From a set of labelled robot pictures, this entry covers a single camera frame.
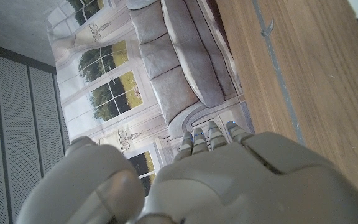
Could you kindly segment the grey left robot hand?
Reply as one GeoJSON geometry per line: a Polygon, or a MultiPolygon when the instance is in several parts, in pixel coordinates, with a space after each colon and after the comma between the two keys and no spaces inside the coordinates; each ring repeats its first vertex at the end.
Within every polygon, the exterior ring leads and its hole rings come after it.
{"type": "Polygon", "coordinates": [[[18,223],[358,223],[358,190],[335,165],[282,135],[214,122],[186,132],[145,190],[111,145],[74,140],[18,223]]]}

